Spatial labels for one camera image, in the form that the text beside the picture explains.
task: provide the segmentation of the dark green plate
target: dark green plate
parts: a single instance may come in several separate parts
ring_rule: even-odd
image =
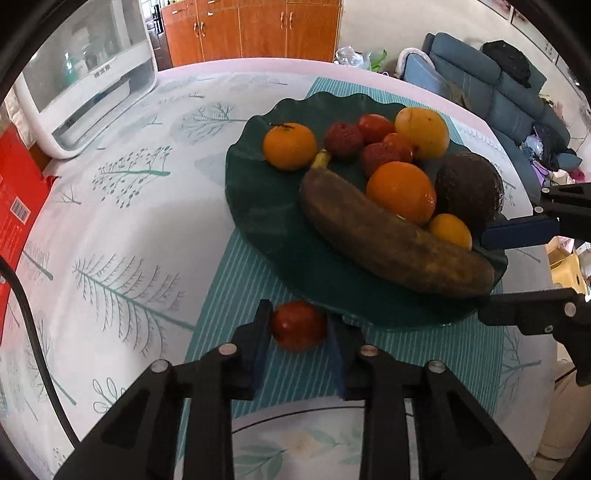
[[[262,153],[269,124],[297,122],[312,129],[319,145],[336,121],[354,124],[365,113],[394,119],[404,108],[383,104],[363,94],[336,97],[320,92],[305,100],[285,99],[263,116],[252,117],[226,156],[226,198],[236,226],[250,245],[275,268],[295,295],[334,312],[366,319],[388,328],[442,325],[462,320],[478,299],[455,300],[421,294],[375,276],[332,248],[308,222],[298,204],[305,170],[284,172],[271,167]],[[448,152],[467,148],[450,143]],[[429,162],[430,176],[437,161]],[[331,162],[330,168],[365,190],[357,164]],[[475,247],[495,267],[496,281],[506,270],[504,252]]]

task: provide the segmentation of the sofa cushion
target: sofa cushion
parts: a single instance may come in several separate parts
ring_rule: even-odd
[[[528,90],[532,91],[533,93],[539,93],[547,79],[544,74],[535,68],[535,65],[533,65],[531,62],[530,72],[530,88]]]
[[[501,76],[501,68],[492,58],[446,33],[435,35],[429,54],[431,59],[433,54],[490,85]]]
[[[402,80],[436,93],[447,100],[452,99],[452,90],[447,80],[431,67],[426,60],[415,53],[411,53],[407,57]]]
[[[466,94],[472,113],[485,118],[491,105],[492,85],[464,72],[434,53],[431,53],[430,58],[441,76],[457,85]]]
[[[540,117],[535,119],[538,122],[542,122],[544,124],[548,124],[549,126],[553,127],[558,134],[563,138],[564,143],[568,146],[570,143],[570,133],[569,130],[566,128],[564,122],[558,118],[558,115],[554,113],[552,107],[547,103],[544,104],[544,110]]]
[[[525,157],[519,147],[515,145],[515,142],[513,142],[512,139],[494,128],[492,129],[492,132],[496,135],[499,143],[515,167],[517,175],[519,175],[519,179],[530,198],[530,202],[538,203],[540,201],[541,186],[538,177],[535,174],[534,167],[531,166],[530,161]],[[507,184],[505,184],[504,187],[505,190],[511,188],[511,186]]]
[[[534,130],[534,119],[498,90],[492,94],[491,109],[485,120],[492,128],[520,144]]]
[[[501,74],[501,79],[495,88],[534,119],[542,115],[544,102],[538,94],[517,83],[505,72]]]
[[[558,166],[561,170],[566,170],[568,172],[573,171],[583,161],[581,158],[577,157],[577,155],[573,155],[572,153],[559,153],[556,155],[556,160],[558,161]]]
[[[425,35],[425,40],[423,40],[423,46],[421,47],[421,50],[425,52],[427,55],[431,53],[433,40],[435,40],[435,35],[433,35],[432,33],[428,33],[427,35]]]

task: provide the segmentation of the banana stem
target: banana stem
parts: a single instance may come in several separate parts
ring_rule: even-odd
[[[310,168],[326,168],[329,166],[330,162],[330,153],[328,153],[324,148],[320,150],[316,156],[314,157],[314,161]]]

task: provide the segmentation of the orange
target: orange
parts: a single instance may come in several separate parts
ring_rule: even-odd
[[[411,163],[393,161],[378,168],[368,181],[370,200],[416,225],[424,225],[435,210],[435,189],[429,177]]]
[[[459,247],[472,250],[472,235],[464,222],[451,213],[440,213],[435,216],[428,227],[432,235],[456,244]]]
[[[267,132],[262,142],[267,161],[279,170],[307,167],[318,152],[312,130],[305,125],[286,123]]]

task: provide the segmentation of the table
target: table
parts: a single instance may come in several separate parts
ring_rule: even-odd
[[[81,437],[156,358],[175,364],[199,358],[249,321],[259,298],[274,304],[292,298],[235,231],[223,192],[228,146],[248,118],[282,98],[362,92],[435,108],[455,141],[501,172],[503,213],[531,213],[484,121],[413,85],[291,59],[222,60],[159,75],[157,88],[80,157],[50,164],[46,173],[60,178],[17,268],[60,399]],[[507,255],[497,292],[551,287],[543,247]],[[9,306],[0,347],[2,424],[34,472],[51,478],[71,447],[39,383],[14,299]],[[404,361],[442,359],[521,454],[533,457],[553,390],[551,337],[525,338],[474,318],[422,332],[362,328]],[[257,400],[233,405],[237,477],[356,478],[362,410],[333,396],[325,348],[288,355],[272,346],[269,357]],[[181,439],[179,457],[183,445]]]

